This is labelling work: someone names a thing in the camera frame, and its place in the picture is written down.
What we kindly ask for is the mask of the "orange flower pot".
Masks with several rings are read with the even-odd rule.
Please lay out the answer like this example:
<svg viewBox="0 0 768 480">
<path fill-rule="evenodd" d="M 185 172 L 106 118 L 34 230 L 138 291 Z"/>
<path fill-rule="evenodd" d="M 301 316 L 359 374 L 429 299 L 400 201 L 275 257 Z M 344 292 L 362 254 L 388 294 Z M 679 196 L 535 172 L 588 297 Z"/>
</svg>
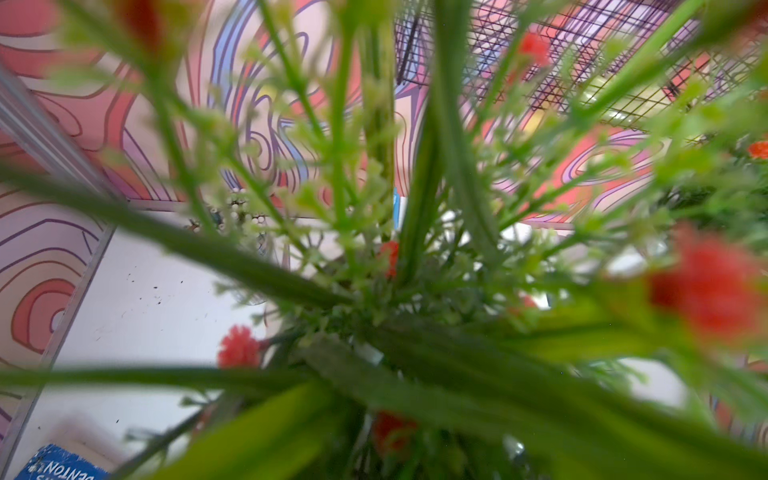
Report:
<svg viewBox="0 0 768 480">
<path fill-rule="evenodd" d="M 627 175 L 625 153 L 558 186 L 549 174 L 603 128 L 616 103 L 680 58 L 710 53 L 764 27 L 763 1 L 683 2 L 695 20 L 677 48 L 660 28 L 609 81 L 533 134 L 511 127 L 529 73 L 546 71 L 533 24 L 561 1 L 529 1 L 486 97 L 469 93 L 479 56 L 469 1 L 431 1 L 430 84 L 421 104 L 404 223 L 392 220 L 397 1 L 329 1 L 320 10 L 321 69 L 286 1 L 249 1 L 260 16 L 245 67 L 266 74 L 266 107 L 245 107 L 243 78 L 205 107 L 176 79 L 202 40 L 206 1 L 5 1 L 13 43 L 58 34 L 76 58 L 68 82 L 142 95 L 171 184 L 195 231 L 164 226 L 115 200 L 3 164 L 1 177 L 39 198 L 108 220 L 272 302 L 284 332 L 233 333 L 219 367 L 102 367 L 5 373 L 9 386 L 158 385 L 222 397 L 207 433 L 159 479 L 504 477 L 518 440 L 562 479 L 763 479 L 767 456 L 700 422 L 605 384 L 601 364 L 661 354 L 685 377 L 760 411 L 767 384 L 719 356 L 767 344 L 767 269 L 740 243 L 671 223 L 672 250 L 644 273 L 578 273 L 560 254 L 583 245 L 609 257 L 668 223 L 632 205 L 580 209 L 565 242 L 512 240 L 514 221 L 555 213 L 588 180 Z"/>
</svg>

